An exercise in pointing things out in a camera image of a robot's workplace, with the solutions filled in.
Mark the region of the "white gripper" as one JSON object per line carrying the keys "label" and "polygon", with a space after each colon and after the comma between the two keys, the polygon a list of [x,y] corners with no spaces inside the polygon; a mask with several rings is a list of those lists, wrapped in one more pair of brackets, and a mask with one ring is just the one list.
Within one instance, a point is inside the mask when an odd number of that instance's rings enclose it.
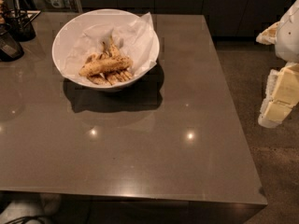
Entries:
{"label": "white gripper", "polygon": [[272,69],[267,78],[258,123],[276,128],[299,103],[299,0],[296,0],[280,21],[273,23],[256,37],[264,45],[274,45],[276,55],[286,61],[279,71]]}

